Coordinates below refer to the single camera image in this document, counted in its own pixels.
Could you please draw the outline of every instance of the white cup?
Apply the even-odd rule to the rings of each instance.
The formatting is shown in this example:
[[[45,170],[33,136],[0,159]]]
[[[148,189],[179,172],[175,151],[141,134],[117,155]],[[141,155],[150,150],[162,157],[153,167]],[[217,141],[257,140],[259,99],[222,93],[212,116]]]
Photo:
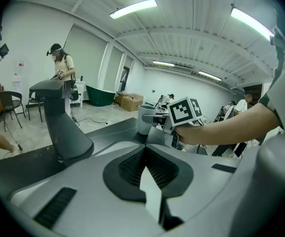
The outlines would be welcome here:
[[[151,124],[142,120],[142,115],[155,115],[157,109],[148,105],[139,105],[138,107],[138,132],[142,135],[148,135],[151,130]]]

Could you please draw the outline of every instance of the backpack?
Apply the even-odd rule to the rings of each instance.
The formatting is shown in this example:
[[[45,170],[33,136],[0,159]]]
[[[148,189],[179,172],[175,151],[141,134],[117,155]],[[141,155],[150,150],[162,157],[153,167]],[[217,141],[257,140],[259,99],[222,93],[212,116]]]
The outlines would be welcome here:
[[[68,66],[67,64],[67,55],[64,56],[64,63]],[[69,98],[72,101],[77,101],[79,99],[79,92],[78,92],[78,88],[75,85],[76,82],[76,77],[75,74],[71,75],[71,93],[69,95]]]

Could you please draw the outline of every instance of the chair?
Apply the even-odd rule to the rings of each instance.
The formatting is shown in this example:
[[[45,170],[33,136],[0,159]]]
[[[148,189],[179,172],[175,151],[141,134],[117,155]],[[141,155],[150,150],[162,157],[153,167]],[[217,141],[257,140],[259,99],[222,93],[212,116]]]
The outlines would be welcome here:
[[[22,94],[18,93],[18,92],[14,92],[14,91],[1,91],[0,92],[0,102],[3,106],[3,109],[4,109],[4,131],[6,132],[6,127],[5,127],[5,115],[6,115],[6,112],[10,112],[10,117],[11,119],[13,120],[13,117],[12,117],[12,111],[14,111],[15,113],[15,116],[17,118],[17,121],[20,125],[20,128],[22,129],[22,125],[20,124],[19,120],[18,120],[18,117],[17,117],[17,114],[15,112],[15,109],[19,106],[22,106],[23,108],[23,114],[24,114],[24,117],[26,118],[26,115],[25,115],[25,112],[24,112],[24,107],[23,107],[23,104],[22,104]]]
[[[35,93],[35,97],[34,98],[32,97],[32,95],[33,95],[33,92],[30,92],[29,93],[28,105],[27,105],[29,121],[30,121],[29,103],[38,104],[38,109],[39,109],[39,113],[40,113],[40,119],[42,121],[40,103],[43,103],[43,100],[36,93]]]

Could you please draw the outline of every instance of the ceiling light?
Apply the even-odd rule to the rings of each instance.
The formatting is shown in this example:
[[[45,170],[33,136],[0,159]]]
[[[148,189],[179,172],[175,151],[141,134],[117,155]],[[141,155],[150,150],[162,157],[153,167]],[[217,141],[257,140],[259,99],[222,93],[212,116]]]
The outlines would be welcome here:
[[[270,36],[274,36],[274,34],[267,29],[265,26],[263,26],[260,22],[252,18],[251,16],[245,14],[244,12],[233,8],[231,12],[231,16],[233,16],[236,19],[239,19],[240,21],[244,22],[245,24],[251,26],[255,30],[257,30],[261,35],[263,35],[268,41],[270,40]]]
[[[147,8],[157,7],[157,6],[158,5],[157,5],[155,0],[147,0],[147,1],[139,2],[139,3],[135,3],[133,5],[129,5],[125,8],[117,10],[117,11],[111,13],[109,16],[112,19],[116,19],[116,18],[119,18],[119,17],[124,16],[126,14],[138,11],[138,10],[143,10],[143,9],[147,9]]]
[[[221,78],[218,78],[218,77],[212,76],[212,75],[207,74],[207,73],[205,73],[205,72],[203,72],[203,71],[199,71],[198,73],[199,73],[199,74],[201,74],[201,75],[204,75],[204,76],[207,76],[207,77],[213,78],[213,79],[215,79],[215,80],[217,80],[217,81],[221,81]]]
[[[174,67],[174,64],[172,63],[167,63],[167,62],[162,62],[162,61],[153,61],[154,64],[159,64],[159,65],[165,65],[165,66],[170,66]]]

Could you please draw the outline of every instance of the table top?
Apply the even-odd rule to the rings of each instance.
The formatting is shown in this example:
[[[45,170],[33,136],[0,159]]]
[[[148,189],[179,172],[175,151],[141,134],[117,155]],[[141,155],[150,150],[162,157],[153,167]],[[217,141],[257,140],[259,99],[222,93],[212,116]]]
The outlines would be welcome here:
[[[92,155],[119,141],[165,146],[161,130],[152,127],[148,136],[141,135],[138,133],[137,121],[135,118],[129,118],[86,134],[94,143]],[[0,160],[0,196],[6,198],[12,191],[55,175],[65,168],[65,164],[58,161],[52,145],[2,159]]]

